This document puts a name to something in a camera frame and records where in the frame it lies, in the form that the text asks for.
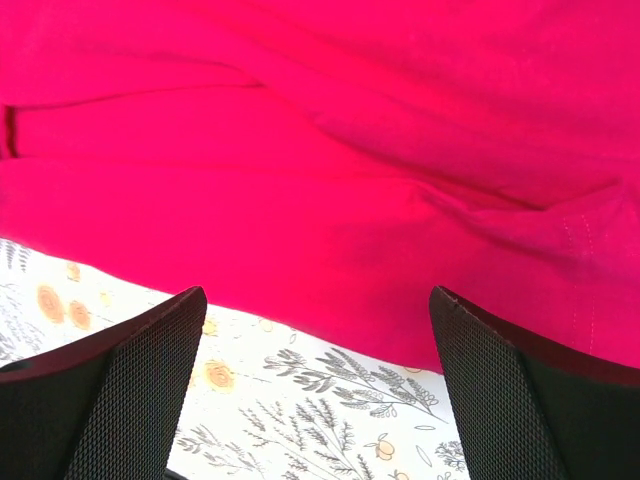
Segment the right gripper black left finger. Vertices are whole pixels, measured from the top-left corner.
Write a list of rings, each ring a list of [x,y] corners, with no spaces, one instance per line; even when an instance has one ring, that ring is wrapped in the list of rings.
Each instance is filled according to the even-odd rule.
[[[2,478],[177,478],[167,463],[206,308],[193,287],[2,367]]]

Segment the magenta t shirt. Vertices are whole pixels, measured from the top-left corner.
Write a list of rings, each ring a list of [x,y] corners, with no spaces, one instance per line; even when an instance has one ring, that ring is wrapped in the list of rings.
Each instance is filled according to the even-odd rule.
[[[5,1],[1,234],[437,369],[444,286],[639,363],[635,1]]]

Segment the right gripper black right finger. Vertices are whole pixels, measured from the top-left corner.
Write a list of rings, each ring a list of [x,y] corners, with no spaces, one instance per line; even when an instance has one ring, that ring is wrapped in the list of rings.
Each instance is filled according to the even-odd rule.
[[[444,287],[432,290],[429,311],[470,478],[638,478],[638,369],[561,345]]]

